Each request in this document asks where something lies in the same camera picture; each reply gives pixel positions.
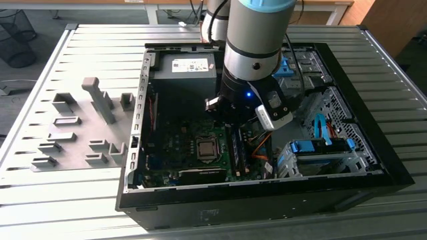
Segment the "sticker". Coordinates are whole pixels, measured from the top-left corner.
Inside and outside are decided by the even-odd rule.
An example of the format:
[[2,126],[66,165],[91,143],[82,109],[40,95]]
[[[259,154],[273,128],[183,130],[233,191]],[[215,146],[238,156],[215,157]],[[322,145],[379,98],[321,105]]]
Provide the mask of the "sticker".
[[201,222],[209,222],[209,221],[215,221],[218,220],[218,215],[221,214],[219,209],[213,209],[213,210],[199,210],[199,221]]
[[269,162],[266,162],[265,168],[271,174],[274,173],[274,167],[270,165]]
[[173,73],[209,72],[207,58],[174,59]]

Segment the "green circuit board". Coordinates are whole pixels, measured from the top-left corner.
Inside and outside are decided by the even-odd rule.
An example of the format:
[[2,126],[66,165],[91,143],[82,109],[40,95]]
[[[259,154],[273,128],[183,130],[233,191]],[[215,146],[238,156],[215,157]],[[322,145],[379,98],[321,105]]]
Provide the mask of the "green circuit board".
[[[225,169],[226,182],[259,180],[263,160],[253,159],[247,174],[237,174],[233,166],[227,129],[215,121],[167,122],[162,128],[162,153],[151,154],[145,170],[147,187],[171,187],[179,185],[179,172],[191,169]],[[245,141],[253,137],[253,131],[243,133]],[[215,143],[217,158],[201,160],[198,144]]]

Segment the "desk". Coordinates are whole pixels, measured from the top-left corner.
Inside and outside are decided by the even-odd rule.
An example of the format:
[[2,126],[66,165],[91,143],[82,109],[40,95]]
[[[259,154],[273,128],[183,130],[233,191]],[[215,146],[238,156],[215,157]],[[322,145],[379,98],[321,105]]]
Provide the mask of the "desk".
[[72,91],[83,76],[99,77],[111,98],[136,93],[145,43],[198,42],[199,31],[177,25],[80,25],[64,31],[0,148],[2,239],[427,239],[426,97],[370,32],[354,26],[293,25],[289,36],[329,43],[414,177],[415,185],[401,192],[337,214],[147,232],[115,211],[119,167],[30,170],[58,116],[55,93]]
[[[190,10],[189,0],[0,0],[0,9],[135,10],[147,11],[150,24],[159,24],[158,10]],[[354,0],[305,0],[305,11],[331,12],[326,25],[338,25]],[[302,10],[298,2],[295,11]]]

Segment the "wire mesh trash bin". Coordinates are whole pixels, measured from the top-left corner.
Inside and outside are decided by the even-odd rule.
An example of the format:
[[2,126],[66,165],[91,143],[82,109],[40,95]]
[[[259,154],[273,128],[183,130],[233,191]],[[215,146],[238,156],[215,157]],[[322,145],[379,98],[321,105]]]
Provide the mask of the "wire mesh trash bin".
[[0,9],[0,25],[19,41],[28,42],[38,37],[26,12],[20,9]]
[[36,55],[27,41],[15,38],[19,34],[18,27],[8,30],[0,24],[0,58],[16,69],[24,68],[35,63]]

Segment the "cpu socket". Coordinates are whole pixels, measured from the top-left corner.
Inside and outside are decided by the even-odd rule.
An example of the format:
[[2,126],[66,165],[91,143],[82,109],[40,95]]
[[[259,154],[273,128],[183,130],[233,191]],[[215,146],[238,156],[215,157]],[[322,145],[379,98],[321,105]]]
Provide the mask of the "cpu socket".
[[210,164],[218,160],[218,140],[217,137],[197,139],[198,160]]

